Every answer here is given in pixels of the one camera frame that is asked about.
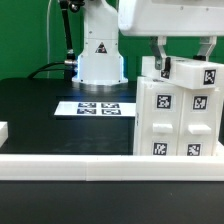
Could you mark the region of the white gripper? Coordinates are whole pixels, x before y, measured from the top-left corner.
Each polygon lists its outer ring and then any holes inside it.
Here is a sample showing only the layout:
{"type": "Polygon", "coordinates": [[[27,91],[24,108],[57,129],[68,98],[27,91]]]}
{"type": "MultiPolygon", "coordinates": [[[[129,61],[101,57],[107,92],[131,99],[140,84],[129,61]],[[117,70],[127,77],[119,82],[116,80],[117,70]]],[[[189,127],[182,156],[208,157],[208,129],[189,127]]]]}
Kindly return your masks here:
{"type": "Polygon", "coordinates": [[[224,36],[224,0],[120,0],[118,26],[126,36],[154,36],[150,48],[161,78],[170,78],[165,36],[204,36],[195,60],[208,61],[224,36]]]}

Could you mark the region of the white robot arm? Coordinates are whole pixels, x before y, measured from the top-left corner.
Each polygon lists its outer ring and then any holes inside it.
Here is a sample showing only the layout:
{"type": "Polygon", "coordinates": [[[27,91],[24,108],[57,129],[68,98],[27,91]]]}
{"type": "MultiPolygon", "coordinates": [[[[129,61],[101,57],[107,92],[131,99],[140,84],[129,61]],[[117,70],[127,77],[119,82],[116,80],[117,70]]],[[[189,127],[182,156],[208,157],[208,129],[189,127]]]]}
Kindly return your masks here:
{"type": "Polygon", "coordinates": [[[164,45],[169,37],[199,37],[196,57],[206,60],[224,36],[224,0],[84,0],[84,49],[78,56],[77,80],[85,84],[124,82],[118,35],[148,37],[154,67],[168,72],[164,45]]]}

